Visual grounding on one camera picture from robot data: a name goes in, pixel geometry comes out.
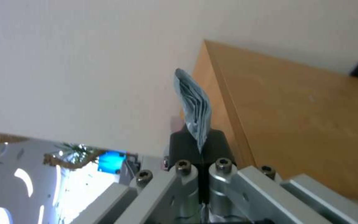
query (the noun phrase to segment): white wall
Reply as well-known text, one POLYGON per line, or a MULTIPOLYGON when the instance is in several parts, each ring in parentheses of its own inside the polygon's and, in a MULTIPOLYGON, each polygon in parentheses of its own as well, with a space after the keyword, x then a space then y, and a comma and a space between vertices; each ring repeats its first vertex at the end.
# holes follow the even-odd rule
POLYGON ((348 73, 358 1, 0 0, 0 132, 159 155, 204 38, 348 73))

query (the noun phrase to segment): hex socket screw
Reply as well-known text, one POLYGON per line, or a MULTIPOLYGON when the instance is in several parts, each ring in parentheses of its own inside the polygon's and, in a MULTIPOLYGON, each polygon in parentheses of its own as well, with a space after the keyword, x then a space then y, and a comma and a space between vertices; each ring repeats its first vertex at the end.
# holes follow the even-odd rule
POLYGON ((191 172, 191 163, 189 160, 181 159, 175 163, 176 173, 186 176, 191 172))
POLYGON ((273 167, 264 165, 261 166, 259 170, 272 180, 276 177, 276 170, 273 167))
POLYGON ((230 173, 232 171, 232 161, 228 158, 219 158, 215 162, 216 170, 223 173, 230 173))
POLYGON ((148 169, 143 169, 136 174, 135 178, 136 184, 139 187, 144 187, 153 179, 153 173, 148 169))

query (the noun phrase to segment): blue object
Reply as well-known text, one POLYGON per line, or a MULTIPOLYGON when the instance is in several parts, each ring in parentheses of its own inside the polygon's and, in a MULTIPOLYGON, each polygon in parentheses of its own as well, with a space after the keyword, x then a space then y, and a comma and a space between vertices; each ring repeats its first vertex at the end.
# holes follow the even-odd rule
POLYGON ((125 153, 107 151, 99 156, 98 171, 105 173, 118 174, 122 162, 126 159, 125 153))

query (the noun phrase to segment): metal cylinder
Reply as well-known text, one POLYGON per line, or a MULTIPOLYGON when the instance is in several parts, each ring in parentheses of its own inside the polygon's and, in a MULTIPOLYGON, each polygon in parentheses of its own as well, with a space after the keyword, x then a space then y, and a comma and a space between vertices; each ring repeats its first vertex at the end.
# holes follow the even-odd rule
POLYGON ((191 172, 191 163, 188 160, 181 159, 175 163, 176 173, 186 176, 191 172))
POLYGON ((153 173, 148 169, 143 169, 136 174, 135 179, 139 187, 144 187, 153 179, 153 173))
POLYGON ((276 177, 276 170, 273 167, 264 165, 261 166, 259 170, 272 180, 276 177))
POLYGON ((228 158, 219 158, 215 162, 216 170, 223 173, 230 173, 232 171, 232 161, 228 158))

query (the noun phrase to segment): wooden cabinet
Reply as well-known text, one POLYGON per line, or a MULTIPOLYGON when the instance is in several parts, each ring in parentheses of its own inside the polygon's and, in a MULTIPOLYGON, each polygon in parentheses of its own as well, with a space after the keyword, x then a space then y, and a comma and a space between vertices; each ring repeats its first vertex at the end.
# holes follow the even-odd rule
POLYGON ((240 168, 306 173, 358 199, 358 78, 211 41, 193 78, 240 168))

